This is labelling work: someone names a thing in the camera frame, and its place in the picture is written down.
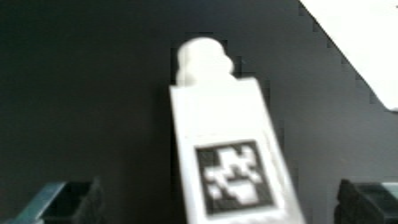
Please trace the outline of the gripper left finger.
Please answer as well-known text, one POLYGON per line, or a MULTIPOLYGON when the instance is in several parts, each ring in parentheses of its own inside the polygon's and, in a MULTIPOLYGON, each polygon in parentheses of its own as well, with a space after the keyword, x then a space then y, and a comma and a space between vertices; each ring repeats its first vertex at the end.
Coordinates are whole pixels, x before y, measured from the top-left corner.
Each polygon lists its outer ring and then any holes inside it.
POLYGON ((50 182, 16 216, 16 224, 105 224, 100 180, 50 182))

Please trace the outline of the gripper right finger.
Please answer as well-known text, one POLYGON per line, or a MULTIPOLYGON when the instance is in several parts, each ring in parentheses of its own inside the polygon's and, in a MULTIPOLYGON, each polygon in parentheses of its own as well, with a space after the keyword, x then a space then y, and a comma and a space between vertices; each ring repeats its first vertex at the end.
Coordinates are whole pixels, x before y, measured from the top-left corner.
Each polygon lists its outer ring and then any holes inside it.
POLYGON ((341 180, 334 224, 398 224, 398 182, 341 180))

